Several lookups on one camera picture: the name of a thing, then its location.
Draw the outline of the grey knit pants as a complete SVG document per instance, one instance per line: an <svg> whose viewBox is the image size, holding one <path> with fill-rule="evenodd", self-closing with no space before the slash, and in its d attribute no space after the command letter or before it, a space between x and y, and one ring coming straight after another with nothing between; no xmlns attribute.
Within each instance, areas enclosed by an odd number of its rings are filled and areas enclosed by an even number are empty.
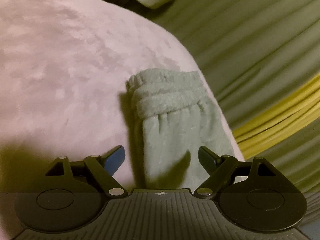
<svg viewBox="0 0 320 240"><path fill-rule="evenodd" d="M130 77L137 158L149 189L196 189L208 178L201 146L218 155L234 149L219 107L198 72L147 69Z"/></svg>

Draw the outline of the yellow curtain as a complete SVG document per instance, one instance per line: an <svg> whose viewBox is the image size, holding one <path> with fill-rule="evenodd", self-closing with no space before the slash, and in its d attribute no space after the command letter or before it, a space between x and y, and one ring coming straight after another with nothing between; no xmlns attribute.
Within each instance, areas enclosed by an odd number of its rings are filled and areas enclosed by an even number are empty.
<svg viewBox="0 0 320 240"><path fill-rule="evenodd" d="M319 75L233 131L244 159L255 157L319 118Z"/></svg>

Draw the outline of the pink fleece blanket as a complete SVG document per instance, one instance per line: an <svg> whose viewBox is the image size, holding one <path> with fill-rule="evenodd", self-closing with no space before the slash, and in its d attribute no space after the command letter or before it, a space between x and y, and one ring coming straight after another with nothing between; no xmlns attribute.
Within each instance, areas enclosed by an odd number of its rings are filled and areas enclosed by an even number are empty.
<svg viewBox="0 0 320 240"><path fill-rule="evenodd" d="M199 70L171 33L103 0L1 0L1 239L22 230L16 193L62 155L122 145L115 178L139 187L127 80Z"/></svg>

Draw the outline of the olive green curtain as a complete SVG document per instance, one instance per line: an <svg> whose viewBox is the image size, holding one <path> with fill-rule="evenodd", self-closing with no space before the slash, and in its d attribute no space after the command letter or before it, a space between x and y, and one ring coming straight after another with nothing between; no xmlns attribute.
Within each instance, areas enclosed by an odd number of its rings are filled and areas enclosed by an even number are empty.
<svg viewBox="0 0 320 240"><path fill-rule="evenodd" d="M319 0L177 0L148 14L189 50L234 131L319 75ZM259 153L319 190L319 118Z"/></svg>

